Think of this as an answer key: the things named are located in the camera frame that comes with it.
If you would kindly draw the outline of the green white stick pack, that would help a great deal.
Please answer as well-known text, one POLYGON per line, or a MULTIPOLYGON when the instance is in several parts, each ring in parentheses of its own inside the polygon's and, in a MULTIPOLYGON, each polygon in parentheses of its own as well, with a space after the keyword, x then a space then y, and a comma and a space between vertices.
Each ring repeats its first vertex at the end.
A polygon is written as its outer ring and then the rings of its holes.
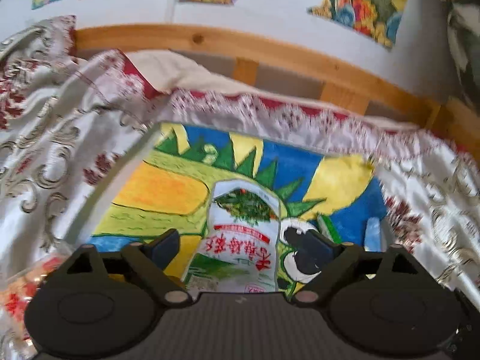
POLYGON ((319 214, 316 221, 318 223, 319 231, 324 237, 328 238, 335 244, 341 244, 343 242, 328 215, 319 214))

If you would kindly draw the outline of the white green pickle packet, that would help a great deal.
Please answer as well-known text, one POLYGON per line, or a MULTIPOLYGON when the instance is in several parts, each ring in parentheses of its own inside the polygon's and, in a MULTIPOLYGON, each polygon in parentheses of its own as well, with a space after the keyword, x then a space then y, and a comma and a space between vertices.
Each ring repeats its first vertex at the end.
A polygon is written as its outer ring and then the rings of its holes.
POLYGON ((206 235, 183 276, 188 292, 275 292, 280 222, 280 200, 267 189, 240 179, 216 182, 206 235))

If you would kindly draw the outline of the rice cracker pack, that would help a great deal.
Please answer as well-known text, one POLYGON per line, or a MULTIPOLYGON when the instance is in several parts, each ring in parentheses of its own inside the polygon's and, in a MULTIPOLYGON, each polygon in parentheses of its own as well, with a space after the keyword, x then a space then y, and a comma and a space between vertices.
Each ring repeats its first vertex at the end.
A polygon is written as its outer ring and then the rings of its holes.
POLYGON ((10 277, 1 289, 1 308, 16 323, 24 320, 24 311, 44 278, 58 268, 66 255, 53 253, 37 261, 32 267, 10 277))

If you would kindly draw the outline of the grey tray with drawing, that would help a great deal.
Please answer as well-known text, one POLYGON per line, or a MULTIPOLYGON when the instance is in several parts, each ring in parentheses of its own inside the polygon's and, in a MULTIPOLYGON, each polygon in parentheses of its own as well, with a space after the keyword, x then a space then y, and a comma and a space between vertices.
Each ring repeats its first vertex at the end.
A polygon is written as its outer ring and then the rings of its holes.
POLYGON ((101 252, 180 235, 166 273, 200 292, 291 295, 318 276, 335 244, 380 251, 386 216, 374 168, 264 138, 162 124, 128 169, 90 241, 101 252))

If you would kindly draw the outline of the floral satin bedspread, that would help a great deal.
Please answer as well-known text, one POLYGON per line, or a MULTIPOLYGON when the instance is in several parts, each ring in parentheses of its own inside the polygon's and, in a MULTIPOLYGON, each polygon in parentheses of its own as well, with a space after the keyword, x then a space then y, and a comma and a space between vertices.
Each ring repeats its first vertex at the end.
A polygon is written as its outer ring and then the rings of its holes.
POLYGON ((477 359, 479 165, 427 128, 272 94, 154 88, 126 53, 78 57, 76 20, 1 44, 1 289, 58 253, 3 359, 477 359), (90 237, 163 124, 193 125, 373 166, 385 245, 324 306, 284 292, 201 292, 165 306, 120 250, 90 237))

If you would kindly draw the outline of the beige pillow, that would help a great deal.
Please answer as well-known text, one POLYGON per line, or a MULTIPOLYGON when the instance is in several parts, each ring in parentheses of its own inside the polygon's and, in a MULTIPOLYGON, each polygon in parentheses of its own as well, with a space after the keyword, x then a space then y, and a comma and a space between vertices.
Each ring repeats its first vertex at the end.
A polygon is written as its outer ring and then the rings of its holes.
POLYGON ((167 92, 175 88, 221 94, 259 94, 258 88, 231 78, 209 72, 205 67, 168 50, 140 50, 128 52, 128 59, 157 90, 167 92))

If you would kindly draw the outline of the landscape hills drawing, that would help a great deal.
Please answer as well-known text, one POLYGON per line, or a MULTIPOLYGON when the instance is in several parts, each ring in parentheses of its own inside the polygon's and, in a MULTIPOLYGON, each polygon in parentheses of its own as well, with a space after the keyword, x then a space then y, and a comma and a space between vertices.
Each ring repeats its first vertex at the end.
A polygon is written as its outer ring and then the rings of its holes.
POLYGON ((408 0, 323 0, 307 13, 334 21, 373 39, 387 49, 396 43, 408 0))

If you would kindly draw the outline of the wooden bed frame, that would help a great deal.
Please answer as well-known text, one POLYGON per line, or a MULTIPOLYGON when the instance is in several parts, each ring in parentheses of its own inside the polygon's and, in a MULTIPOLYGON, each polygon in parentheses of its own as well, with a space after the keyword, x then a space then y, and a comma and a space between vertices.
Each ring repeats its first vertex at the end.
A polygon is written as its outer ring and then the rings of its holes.
POLYGON ((324 82, 322 102, 363 115, 371 102, 456 142, 479 156, 479 117, 458 99, 444 104, 414 96, 365 70, 301 46, 223 28, 179 24, 125 24, 76 31, 79 51, 180 50, 234 59, 233 79, 252 86, 261 64, 324 82))

